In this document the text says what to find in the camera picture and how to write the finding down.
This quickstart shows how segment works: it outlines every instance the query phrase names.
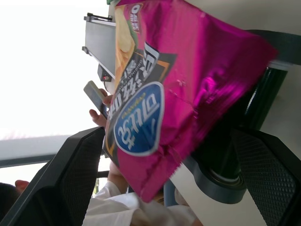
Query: finger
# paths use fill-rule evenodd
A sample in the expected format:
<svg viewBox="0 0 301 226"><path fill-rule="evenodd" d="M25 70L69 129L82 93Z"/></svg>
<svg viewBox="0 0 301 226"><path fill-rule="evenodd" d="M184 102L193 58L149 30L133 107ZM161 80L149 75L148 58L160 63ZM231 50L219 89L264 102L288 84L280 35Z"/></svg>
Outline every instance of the finger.
<svg viewBox="0 0 301 226"><path fill-rule="evenodd" d="M108 93L104 90L104 89L99 89L101 91L101 93L106 97L108 96Z"/></svg>
<svg viewBox="0 0 301 226"><path fill-rule="evenodd" d="M91 118L92 118L93 121L97 120L99 118L99 115L97 114L97 112L95 110L91 109L89 111L89 113L90 113L90 116L91 116Z"/></svg>
<svg viewBox="0 0 301 226"><path fill-rule="evenodd" d="M113 95L109 95L109 96L105 97L105 98L103 99L103 103L104 103L105 105L109 106L110 103L111 103L112 98L113 98Z"/></svg>
<svg viewBox="0 0 301 226"><path fill-rule="evenodd" d="M89 111L90 116L92 117L92 121L98 126L106 126L107 120L102 114L98 114L95 110Z"/></svg>

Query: blue oval logo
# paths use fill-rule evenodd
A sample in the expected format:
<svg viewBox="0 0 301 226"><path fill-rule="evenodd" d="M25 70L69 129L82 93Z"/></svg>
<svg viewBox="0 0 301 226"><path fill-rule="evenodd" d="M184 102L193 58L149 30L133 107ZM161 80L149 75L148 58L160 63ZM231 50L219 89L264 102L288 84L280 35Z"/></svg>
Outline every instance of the blue oval logo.
<svg viewBox="0 0 301 226"><path fill-rule="evenodd" d="M134 156L147 156L158 148L164 114L164 88L157 81L143 86L123 107L114 125L118 147Z"/></svg>

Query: bright window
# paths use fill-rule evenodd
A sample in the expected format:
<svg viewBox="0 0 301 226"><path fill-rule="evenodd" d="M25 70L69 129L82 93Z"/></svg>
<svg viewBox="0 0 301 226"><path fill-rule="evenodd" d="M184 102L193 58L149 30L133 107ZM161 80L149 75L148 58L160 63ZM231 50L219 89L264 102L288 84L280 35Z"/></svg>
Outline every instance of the bright window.
<svg viewBox="0 0 301 226"><path fill-rule="evenodd" d="M95 127L83 91L98 63L86 55L83 17L108 16L104 0L0 1L0 160L30 156L3 140L72 135ZM43 153L37 143L35 152Z"/></svg>
<svg viewBox="0 0 301 226"><path fill-rule="evenodd" d="M110 159L105 158L103 155L100 158L98 171L107 171L110 169ZM0 182L15 185L16 180L25 180L31 181L36 173L45 165L46 163L39 164L30 164L24 166L14 166L14 167L6 167L0 168ZM103 188L107 179L100 178L97 183L97 190Z"/></svg>

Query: pink chip bag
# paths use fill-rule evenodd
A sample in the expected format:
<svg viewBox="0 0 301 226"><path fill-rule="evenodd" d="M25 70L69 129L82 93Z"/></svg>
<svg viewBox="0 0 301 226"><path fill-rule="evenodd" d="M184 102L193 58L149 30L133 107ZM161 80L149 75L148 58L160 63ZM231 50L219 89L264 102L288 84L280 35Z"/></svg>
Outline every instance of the pink chip bag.
<svg viewBox="0 0 301 226"><path fill-rule="evenodd" d="M276 51L184 0L121 0L115 18L103 149L149 202Z"/></svg>

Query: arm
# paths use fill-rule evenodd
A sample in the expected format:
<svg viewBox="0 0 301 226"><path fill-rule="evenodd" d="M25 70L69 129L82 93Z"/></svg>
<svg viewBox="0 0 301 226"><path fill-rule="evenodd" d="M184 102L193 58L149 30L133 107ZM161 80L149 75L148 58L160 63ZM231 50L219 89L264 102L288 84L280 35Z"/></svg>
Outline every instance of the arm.
<svg viewBox="0 0 301 226"><path fill-rule="evenodd" d="M120 193L125 194L127 191L128 183L125 178L120 173L117 166L111 162L110 163L110 171L108 175L108 181L114 183L119 189Z"/></svg>

